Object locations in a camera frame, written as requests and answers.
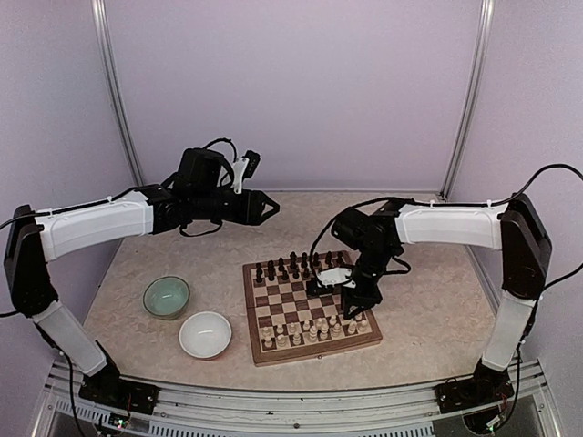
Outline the wooden chess board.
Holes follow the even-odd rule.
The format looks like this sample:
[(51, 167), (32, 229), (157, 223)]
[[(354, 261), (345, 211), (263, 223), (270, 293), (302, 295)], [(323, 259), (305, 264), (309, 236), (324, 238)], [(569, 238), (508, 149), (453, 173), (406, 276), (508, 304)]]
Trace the wooden chess board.
[[(251, 352), (254, 364), (258, 367), (286, 362), (301, 361), (321, 356), (353, 351), (379, 344), (383, 335), (371, 310), (366, 310), (355, 318), (347, 320), (341, 308), (341, 292), (308, 297), (306, 283), (293, 282), (292, 284), (275, 285), (254, 288), (251, 278), (242, 266), (244, 294), (247, 308), (247, 321), (251, 340)], [(343, 335), (333, 339), (330, 333), (330, 318), (338, 318), (343, 327)], [(317, 320), (324, 318), (329, 325), (329, 337), (320, 340), (319, 334), (315, 343), (306, 343), (304, 340), (303, 323), (309, 320), (317, 327)], [(369, 330), (365, 334), (347, 334), (347, 327), (351, 320), (356, 322), (367, 320)], [(302, 330), (300, 345), (292, 345), (289, 326), (297, 323)], [(282, 325), (287, 337), (286, 345), (280, 348), (277, 345), (276, 327)], [(262, 344), (261, 330), (271, 327), (273, 331), (273, 346), (265, 351)]]

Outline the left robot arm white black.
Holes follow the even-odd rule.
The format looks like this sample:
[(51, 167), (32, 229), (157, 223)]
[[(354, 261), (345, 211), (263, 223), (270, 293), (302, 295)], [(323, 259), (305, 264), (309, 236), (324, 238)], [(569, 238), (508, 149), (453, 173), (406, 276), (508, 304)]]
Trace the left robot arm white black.
[(217, 229), (225, 222), (259, 226), (280, 209), (266, 193), (243, 186), (260, 160), (252, 150), (228, 160), (210, 147), (187, 148), (178, 170), (160, 184), (63, 208), (18, 207), (4, 224), (9, 235), (3, 267), (12, 312), (31, 320), (104, 402), (121, 403), (128, 386), (118, 366), (59, 297), (50, 263), (130, 237), (169, 231), (188, 237), (195, 221)]

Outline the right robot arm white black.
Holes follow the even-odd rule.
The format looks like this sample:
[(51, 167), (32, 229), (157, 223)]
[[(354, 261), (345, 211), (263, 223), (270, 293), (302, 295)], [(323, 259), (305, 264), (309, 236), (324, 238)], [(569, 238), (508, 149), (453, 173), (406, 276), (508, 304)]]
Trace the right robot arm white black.
[(363, 212), (364, 202), (341, 210), (327, 227), (358, 253), (353, 266), (333, 271), (334, 283), (342, 289), (344, 317), (353, 319), (381, 302), (379, 282), (393, 275), (388, 265), (400, 260), (407, 245), (451, 244), (499, 252), (495, 325), (465, 386), (471, 402), (488, 402), (506, 383), (507, 368), (533, 326), (543, 294), (582, 270), (547, 278), (553, 244), (526, 191), (520, 188), (508, 198), (483, 202), (382, 197), (370, 201), (381, 206), (373, 213)]

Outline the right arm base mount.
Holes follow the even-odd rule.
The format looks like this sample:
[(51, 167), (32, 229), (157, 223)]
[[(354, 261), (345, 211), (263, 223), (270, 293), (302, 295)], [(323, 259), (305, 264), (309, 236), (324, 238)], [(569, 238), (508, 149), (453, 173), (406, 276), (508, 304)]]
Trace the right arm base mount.
[(434, 392), (442, 414), (502, 401), (515, 394), (509, 381), (494, 386), (489, 381), (476, 381), (474, 378), (440, 383), (435, 386)]

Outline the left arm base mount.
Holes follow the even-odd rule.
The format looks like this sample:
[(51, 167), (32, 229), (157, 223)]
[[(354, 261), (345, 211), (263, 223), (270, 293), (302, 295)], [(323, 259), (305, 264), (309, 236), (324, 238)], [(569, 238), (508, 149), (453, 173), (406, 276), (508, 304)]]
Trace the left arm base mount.
[(119, 380), (112, 389), (99, 389), (84, 381), (79, 389), (81, 399), (92, 401), (126, 412), (152, 415), (157, 403), (159, 388), (137, 381)]

